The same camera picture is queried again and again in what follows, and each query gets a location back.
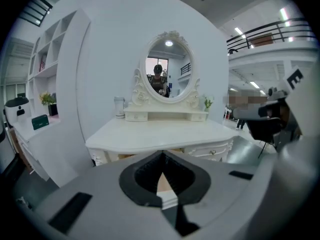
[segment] small jar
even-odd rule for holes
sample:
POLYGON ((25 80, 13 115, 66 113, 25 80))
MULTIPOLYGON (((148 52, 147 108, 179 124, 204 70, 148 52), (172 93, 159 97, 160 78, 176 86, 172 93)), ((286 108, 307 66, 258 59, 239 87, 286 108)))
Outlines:
POLYGON ((114 97, 115 117, 118 119, 125 118, 125 98, 114 97))

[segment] oval mirror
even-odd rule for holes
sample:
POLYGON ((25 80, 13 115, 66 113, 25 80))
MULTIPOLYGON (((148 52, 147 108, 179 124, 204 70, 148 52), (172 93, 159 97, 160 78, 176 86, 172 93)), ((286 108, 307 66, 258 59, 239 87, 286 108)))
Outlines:
POLYGON ((177 97, 191 78, 190 54, 174 39, 159 39, 145 60, 145 70, 148 82, 157 94, 177 97))

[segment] potted plant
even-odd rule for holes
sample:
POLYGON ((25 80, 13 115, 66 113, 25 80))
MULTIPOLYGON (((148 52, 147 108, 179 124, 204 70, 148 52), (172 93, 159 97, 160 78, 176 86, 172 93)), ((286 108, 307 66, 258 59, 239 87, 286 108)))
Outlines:
POLYGON ((41 100, 42 105, 48 106, 49 110, 49 115, 55 116, 58 114, 58 109, 57 109, 57 98, 56 94, 50 94, 49 92, 43 92, 39 95, 39 98, 41 100))
POLYGON ((214 100, 213 97, 212 98, 206 97, 206 96, 204 97, 205 112, 209 112, 211 105, 214 103, 213 100, 214 100))

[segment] green box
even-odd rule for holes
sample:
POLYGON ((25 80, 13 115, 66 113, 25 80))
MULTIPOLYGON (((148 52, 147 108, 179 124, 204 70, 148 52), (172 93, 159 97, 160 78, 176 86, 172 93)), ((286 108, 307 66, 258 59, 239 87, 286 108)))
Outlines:
POLYGON ((46 114, 32 118, 31 122, 34 130, 49 125, 48 116, 46 114))

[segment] ornate mirror frame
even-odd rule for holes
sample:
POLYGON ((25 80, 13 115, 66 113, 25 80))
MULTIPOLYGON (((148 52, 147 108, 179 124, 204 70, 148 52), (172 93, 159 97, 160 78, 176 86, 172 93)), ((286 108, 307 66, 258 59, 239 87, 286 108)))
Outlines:
POLYGON ((131 102, 124 109, 125 120, 144 122, 149 113, 180 113, 187 114, 190 121, 202 122, 206 120, 208 112, 200 111, 198 86, 198 65, 193 50, 187 41, 177 31, 164 32, 153 38, 143 49, 139 61, 139 68, 134 71, 134 87, 131 102), (181 94, 167 98, 154 91, 147 78, 146 59, 151 49, 160 41, 172 41, 181 45, 190 57, 192 66, 189 83, 181 94))
POLYGON ((146 90, 148 91, 148 94, 152 96, 155 100, 161 102, 161 103, 166 103, 166 104, 174 104, 181 102, 184 100, 190 92, 195 88, 197 80, 198 80, 198 72, 197 72, 197 62, 195 59, 195 55, 193 50, 189 47, 187 41, 184 39, 183 36, 180 36, 180 34, 177 31, 170 31, 170 32, 164 32, 155 38, 153 38, 145 47, 144 51, 141 54, 140 57, 140 72, 142 76, 142 82, 143 85, 145 86, 146 90), (159 41, 172 41, 174 43, 179 44, 182 46, 186 52, 188 53, 190 57, 190 63, 191 63, 191 75, 189 79, 189 83, 186 86, 186 88, 183 90, 182 93, 180 93, 178 96, 173 97, 173 98, 167 98, 159 95, 154 91, 152 86, 150 85, 148 78, 147 78, 147 71, 146 71, 146 59, 152 50, 152 48, 159 42, 159 41))

